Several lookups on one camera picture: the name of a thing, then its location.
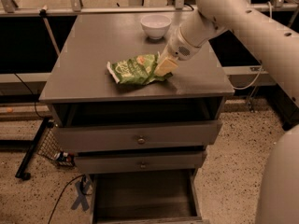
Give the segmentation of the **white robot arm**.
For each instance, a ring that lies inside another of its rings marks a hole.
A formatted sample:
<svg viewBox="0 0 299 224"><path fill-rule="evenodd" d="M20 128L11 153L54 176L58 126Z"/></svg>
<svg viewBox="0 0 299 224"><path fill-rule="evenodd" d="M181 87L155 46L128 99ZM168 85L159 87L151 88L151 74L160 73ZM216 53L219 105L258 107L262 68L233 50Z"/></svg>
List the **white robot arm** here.
<svg viewBox="0 0 299 224"><path fill-rule="evenodd" d="M299 105L299 34L254 9L249 0L196 0L171 35L155 69L163 76L210 38L231 31ZM264 168L255 224L299 224L299 126L285 132Z"/></svg>

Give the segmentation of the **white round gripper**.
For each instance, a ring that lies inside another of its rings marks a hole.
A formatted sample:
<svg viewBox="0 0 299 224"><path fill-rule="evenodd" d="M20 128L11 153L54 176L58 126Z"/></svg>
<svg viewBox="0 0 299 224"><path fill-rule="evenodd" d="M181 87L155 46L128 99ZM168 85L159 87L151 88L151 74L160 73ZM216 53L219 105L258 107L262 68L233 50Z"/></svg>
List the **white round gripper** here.
<svg viewBox="0 0 299 224"><path fill-rule="evenodd" d="M180 28L171 34L167 45L165 46L162 54L157 53L157 66L154 74L158 77L163 77L178 68L174 60L187 61L193 57L200 47L191 45L182 35Z"/></svg>

